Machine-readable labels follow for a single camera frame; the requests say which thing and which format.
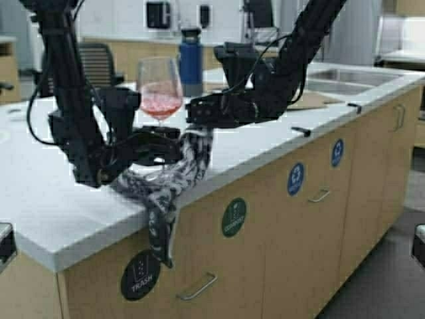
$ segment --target sink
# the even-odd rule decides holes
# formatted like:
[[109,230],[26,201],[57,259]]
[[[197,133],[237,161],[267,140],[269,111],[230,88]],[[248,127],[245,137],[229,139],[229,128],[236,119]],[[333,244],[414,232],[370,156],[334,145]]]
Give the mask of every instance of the sink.
[[380,86],[392,80],[395,80],[401,75],[385,74],[377,72],[365,71],[348,71],[332,69],[328,71],[309,74],[309,78],[317,80],[329,80],[335,82],[344,82],[349,84],[364,84],[368,86]]
[[373,86],[371,85],[313,80],[311,78],[307,79],[307,83],[305,85],[306,90],[341,95],[358,95],[372,88]]

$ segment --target drawer handle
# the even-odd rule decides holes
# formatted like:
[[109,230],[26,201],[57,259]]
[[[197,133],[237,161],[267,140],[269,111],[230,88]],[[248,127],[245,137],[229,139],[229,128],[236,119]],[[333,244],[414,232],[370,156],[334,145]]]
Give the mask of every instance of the drawer handle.
[[396,127],[392,131],[393,132],[397,132],[404,125],[403,124],[403,121],[404,121],[404,106],[402,106],[401,104],[399,104],[399,105],[395,106],[394,109],[397,110],[398,117],[397,117]]
[[404,104],[400,104],[399,106],[402,109],[401,124],[399,128],[402,128],[404,126],[404,120],[406,119],[406,106]]
[[201,289],[199,289],[198,291],[188,296],[178,294],[177,298],[182,301],[191,301],[195,299],[197,296],[199,296],[200,294],[202,294],[206,289],[212,286],[218,279],[218,276],[216,276],[215,274],[211,274],[210,272],[207,272],[207,276],[209,277],[209,280],[204,286],[201,287]]
[[317,199],[309,199],[308,201],[310,203],[320,203],[321,201],[323,201],[326,197],[328,197],[329,195],[331,195],[331,191],[324,188],[320,190],[321,193],[324,193],[321,197],[317,198]]

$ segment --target cloth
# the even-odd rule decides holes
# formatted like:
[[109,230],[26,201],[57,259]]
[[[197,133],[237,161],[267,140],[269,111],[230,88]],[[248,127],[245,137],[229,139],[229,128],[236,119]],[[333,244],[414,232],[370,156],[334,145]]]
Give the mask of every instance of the cloth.
[[153,254],[169,268],[173,267],[173,238],[178,220],[175,201],[204,178],[212,147],[212,130],[189,127],[181,136],[181,161],[154,175],[144,176],[129,169],[111,184],[119,194],[145,206]]

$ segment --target green sticker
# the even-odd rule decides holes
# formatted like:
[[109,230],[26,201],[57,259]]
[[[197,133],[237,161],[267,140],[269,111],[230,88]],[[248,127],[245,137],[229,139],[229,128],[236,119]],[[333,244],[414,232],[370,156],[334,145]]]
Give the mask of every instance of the green sticker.
[[227,207],[222,220],[223,235],[235,236],[242,228],[246,218],[246,202],[242,198],[235,199]]

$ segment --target black chair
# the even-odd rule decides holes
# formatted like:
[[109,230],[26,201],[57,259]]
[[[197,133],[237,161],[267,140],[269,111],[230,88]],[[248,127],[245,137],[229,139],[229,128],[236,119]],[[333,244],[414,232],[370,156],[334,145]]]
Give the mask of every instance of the black chair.
[[[108,45],[104,43],[80,43],[80,56],[87,79],[95,88],[109,88],[124,82],[124,75],[115,71],[114,58]],[[33,72],[37,85],[41,73]],[[40,97],[54,95],[54,84],[51,76],[47,78],[40,89]]]

